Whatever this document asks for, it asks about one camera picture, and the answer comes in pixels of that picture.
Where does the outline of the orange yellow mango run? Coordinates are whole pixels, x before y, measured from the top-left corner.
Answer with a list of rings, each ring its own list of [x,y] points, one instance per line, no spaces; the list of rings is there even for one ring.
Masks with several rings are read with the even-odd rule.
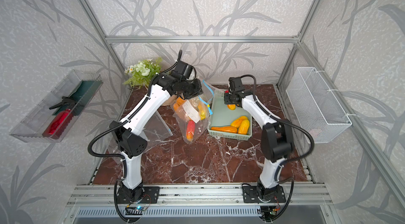
[[[207,116],[207,107],[203,103],[198,104],[198,112],[201,120],[206,119]]]

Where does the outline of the clear zip-top bag blue zipper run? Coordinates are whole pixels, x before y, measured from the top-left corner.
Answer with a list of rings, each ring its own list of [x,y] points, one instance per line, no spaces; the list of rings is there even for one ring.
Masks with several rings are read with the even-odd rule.
[[[210,117],[213,114],[212,112],[212,101],[214,97],[214,90],[212,86],[209,85],[206,81],[201,80],[202,86],[202,94],[185,100],[181,97],[178,97],[176,101],[171,105],[171,108],[174,110],[175,115],[180,131],[183,136],[183,140],[187,144],[191,144],[196,139],[198,139],[207,129],[209,126]],[[198,104],[203,103],[207,107],[207,116],[206,119],[201,120],[198,112]],[[194,139],[192,142],[189,142],[186,139],[186,129],[189,120],[193,120],[195,122],[195,133]]]

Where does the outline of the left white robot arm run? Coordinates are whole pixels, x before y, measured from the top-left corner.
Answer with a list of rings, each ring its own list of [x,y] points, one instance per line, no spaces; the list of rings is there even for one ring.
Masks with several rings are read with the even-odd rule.
[[[131,203],[140,201],[144,196],[141,176],[141,155],[147,147],[147,140],[141,136],[144,126],[155,112],[171,97],[181,97],[184,100],[195,98],[202,94],[199,79],[191,79],[195,68],[182,61],[182,51],[179,51],[176,63],[161,73],[156,74],[150,81],[148,92],[136,107],[120,121],[113,121],[109,129],[94,137],[88,145],[88,153],[98,158],[120,158],[123,165],[123,178],[117,181],[121,194]],[[119,147],[119,153],[96,153],[93,145],[108,135],[113,137]]]

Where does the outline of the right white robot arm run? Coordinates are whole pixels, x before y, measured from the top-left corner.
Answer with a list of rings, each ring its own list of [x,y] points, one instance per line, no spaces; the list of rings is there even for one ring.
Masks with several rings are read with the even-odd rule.
[[[243,108],[262,128],[261,151],[265,162],[256,188],[259,199],[269,202],[274,194],[280,192],[280,184],[294,180],[288,178],[281,181],[279,176],[282,168],[289,162],[309,156],[315,147],[314,139],[308,131],[288,120],[282,120],[260,102],[253,75],[231,77],[228,81],[228,90],[224,94],[225,104]],[[301,131],[309,139],[310,146],[303,155],[290,158],[295,148],[293,129]]]

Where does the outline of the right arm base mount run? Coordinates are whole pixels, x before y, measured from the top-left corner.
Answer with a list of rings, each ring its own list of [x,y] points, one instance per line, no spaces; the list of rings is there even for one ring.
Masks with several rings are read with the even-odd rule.
[[[261,184],[256,186],[243,183],[242,194],[244,203],[286,203],[286,196],[282,186],[264,188]]]

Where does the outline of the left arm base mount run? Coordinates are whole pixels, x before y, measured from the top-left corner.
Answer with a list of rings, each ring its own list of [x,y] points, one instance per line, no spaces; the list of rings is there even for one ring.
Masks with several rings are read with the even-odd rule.
[[[140,185],[135,189],[120,186],[117,192],[118,204],[141,203],[156,204],[160,193],[160,187]]]

